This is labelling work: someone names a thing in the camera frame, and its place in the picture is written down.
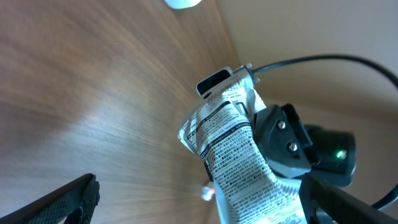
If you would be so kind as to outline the black red snack packet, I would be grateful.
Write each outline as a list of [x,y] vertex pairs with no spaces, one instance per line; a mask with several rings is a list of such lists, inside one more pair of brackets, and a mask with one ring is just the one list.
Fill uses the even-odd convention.
[[253,138],[265,104],[250,76],[234,75],[189,112],[178,138],[213,176],[221,223],[305,223],[299,185],[276,177]]

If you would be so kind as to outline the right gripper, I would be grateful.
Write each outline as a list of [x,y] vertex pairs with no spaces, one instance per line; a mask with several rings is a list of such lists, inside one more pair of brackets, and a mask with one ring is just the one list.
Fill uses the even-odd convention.
[[310,172],[331,185],[347,187],[356,169],[356,140],[347,131],[303,125],[291,104],[258,112],[254,140],[271,170],[283,178]]

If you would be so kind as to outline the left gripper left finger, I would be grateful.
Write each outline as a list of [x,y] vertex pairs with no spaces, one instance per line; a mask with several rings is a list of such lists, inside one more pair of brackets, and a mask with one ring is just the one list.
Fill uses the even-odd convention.
[[100,185],[85,174],[1,218],[2,224],[89,224],[100,200]]

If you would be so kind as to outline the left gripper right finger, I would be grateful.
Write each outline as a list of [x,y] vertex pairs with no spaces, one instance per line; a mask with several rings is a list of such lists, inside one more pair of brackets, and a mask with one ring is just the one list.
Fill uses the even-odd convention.
[[309,224],[397,224],[397,219],[311,174],[304,175],[299,196]]

